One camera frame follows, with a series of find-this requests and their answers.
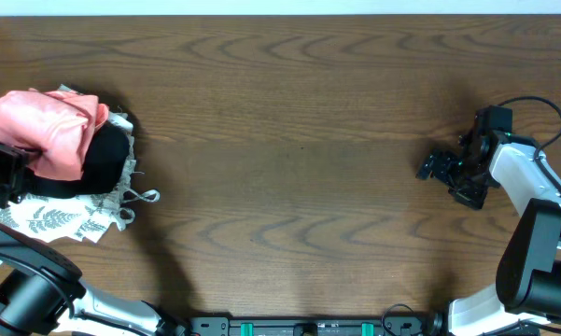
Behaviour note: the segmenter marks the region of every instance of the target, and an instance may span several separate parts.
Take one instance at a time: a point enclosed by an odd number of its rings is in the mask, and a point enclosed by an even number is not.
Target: white patterned cloth
[[[133,201],[157,202],[160,193],[155,189],[139,194],[131,189],[131,174],[136,160],[133,154],[133,125],[123,113],[112,113],[108,122],[121,128],[129,138],[129,156],[124,164],[119,183],[107,194],[78,195],[72,199],[55,199],[27,194],[19,204],[0,209],[0,222],[29,237],[51,242],[62,237],[78,241],[87,238],[94,243],[104,235],[111,224],[120,231],[133,222],[133,210],[123,205]],[[134,197],[125,200],[124,194]]]

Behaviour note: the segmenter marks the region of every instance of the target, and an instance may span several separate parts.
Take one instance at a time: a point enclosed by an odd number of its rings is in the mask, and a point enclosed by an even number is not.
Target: wooden table
[[[0,18],[0,96],[60,83],[136,116],[133,184],[162,195],[51,244],[90,283],[180,315],[443,308],[494,282],[518,216],[414,173],[479,108],[561,105],[561,16]],[[558,130],[513,108],[517,133]]]

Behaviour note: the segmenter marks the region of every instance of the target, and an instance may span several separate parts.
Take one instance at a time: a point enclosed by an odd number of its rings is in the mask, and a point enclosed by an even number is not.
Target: pile of clothes
[[[160,199],[155,189],[131,189],[132,132],[126,114],[65,86],[0,98],[0,143],[27,151],[30,171],[30,192],[0,209],[0,222],[45,242],[69,237],[97,243],[111,224],[124,230],[134,220],[125,204]]]

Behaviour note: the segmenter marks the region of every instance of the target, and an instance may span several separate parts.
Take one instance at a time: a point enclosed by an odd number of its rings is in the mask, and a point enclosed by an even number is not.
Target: green connector
[[[363,323],[361,325],[361,336],[373,336],[373,324]]]
[[[243,323],[241,325],[241,336],[253,336],[253,324]]]

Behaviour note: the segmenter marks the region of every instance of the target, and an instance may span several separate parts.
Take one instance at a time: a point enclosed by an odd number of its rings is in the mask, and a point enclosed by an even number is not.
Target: pink cloth
[[[42,154],[29,163],[35,175],[75,181],[95,131],[108,119],[97,96],[69,91],[11,91],[0,98],[0,142]]]

